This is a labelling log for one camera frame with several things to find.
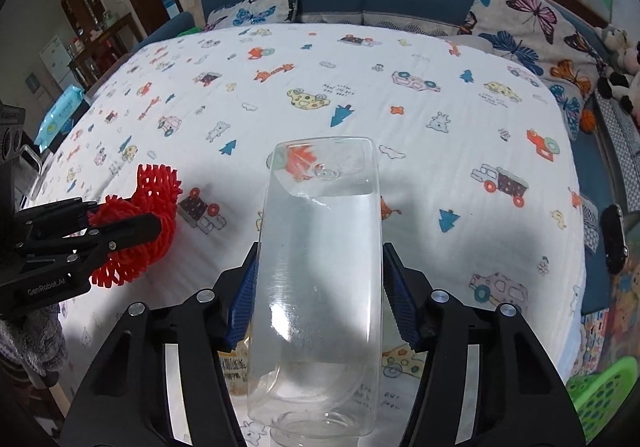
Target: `basketball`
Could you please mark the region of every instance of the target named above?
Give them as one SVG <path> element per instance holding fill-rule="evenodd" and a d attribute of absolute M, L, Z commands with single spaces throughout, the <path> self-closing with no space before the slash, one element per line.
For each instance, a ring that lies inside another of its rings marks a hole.
<path fill-rule="evenodd" d="M 580 117 L 580 129 L 589 134 L 596 128 L 596 116 L 591 110 L 583 110 Z"/>

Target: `white bedsheet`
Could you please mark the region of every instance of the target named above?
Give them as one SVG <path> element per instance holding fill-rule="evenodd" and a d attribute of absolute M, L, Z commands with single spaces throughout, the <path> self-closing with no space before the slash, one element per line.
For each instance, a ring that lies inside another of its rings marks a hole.
<path fill-rule="evenodd" d="M 180 200 L 198 188 L 219 206 L 215 216 L 178 215 L 172 249 L 140 279 L 63 304 L 67 394 L 129 303 L 180 303 L 242 262 L 258 239 L 275 144 L 330 135 L 378 146 L 384 239 L 404 264 L 464 303 L 517 303 L 566 378 L 577 351 L 583 224 L 553 95 L 516 63 L 432 37 L 278 24 L 147 46 L 103 85 L 56 155 L 38 204 L 130 196 L 142 163 L 177 169 Z M 384 340 L 398 353 L 388 312 Z M 395 416 L 406 420 L 411 409 L 418 379 L 401 369 L 385 370 L 374 445 L 401 434 Z M 399 400 L 385 395 L 394 391 Z"/>

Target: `butterfly pillow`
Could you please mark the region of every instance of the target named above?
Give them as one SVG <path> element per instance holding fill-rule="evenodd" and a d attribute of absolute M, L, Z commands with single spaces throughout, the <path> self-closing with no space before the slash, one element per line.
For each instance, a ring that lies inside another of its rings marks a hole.
<path fill-rule="evenodd" d="M 292 23 L 297 10 L 298 0 L 244 0 L 235 5 L 223 5 L 210 13 L 206 29 Z"/>
<path fill-rule="evenodd" d="M 475 0 L 459 34 L 486 39 L 495 55 L 523 65 L 547 86 L 578 87 L 580 106 L 603 65 L 583 34 L 546 0 Z"/>

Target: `refrigerator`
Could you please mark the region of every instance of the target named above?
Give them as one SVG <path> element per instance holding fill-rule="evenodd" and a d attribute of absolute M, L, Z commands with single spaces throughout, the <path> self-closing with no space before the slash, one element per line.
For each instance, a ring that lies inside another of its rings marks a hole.
<path fill-rule="evenodd" d="M 71 56 L 58 36 L 54 36 L 44 47 L 40 58 L 63 91 L 71 84 L 84 89 L 69 68 Z"/>

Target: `red scrubber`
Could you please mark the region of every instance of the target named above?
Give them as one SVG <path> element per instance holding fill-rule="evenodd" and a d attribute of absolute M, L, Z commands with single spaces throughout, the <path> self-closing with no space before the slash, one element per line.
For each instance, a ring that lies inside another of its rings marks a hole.
<path fill-rule="evenodd" d="M 139 277 L 146 267 L 163 257 L 175 234 L 175 212 L 180 181 L 177 171 L 167 166 L 138 166 L 138 188 L 130 201 L 107 196 L 104 204 L 95 214 L 89 213 L 89 224 L 100 226 L 124 220 L 132 216 L 151 212 L 159 218 L 160 235 L 149 243 L 130 249 L 117 250 L 109 254 L 109 259 L 91 275 L 91 281 L 98 286 L 111 287 L 112 283 L 122 286 Z"/>

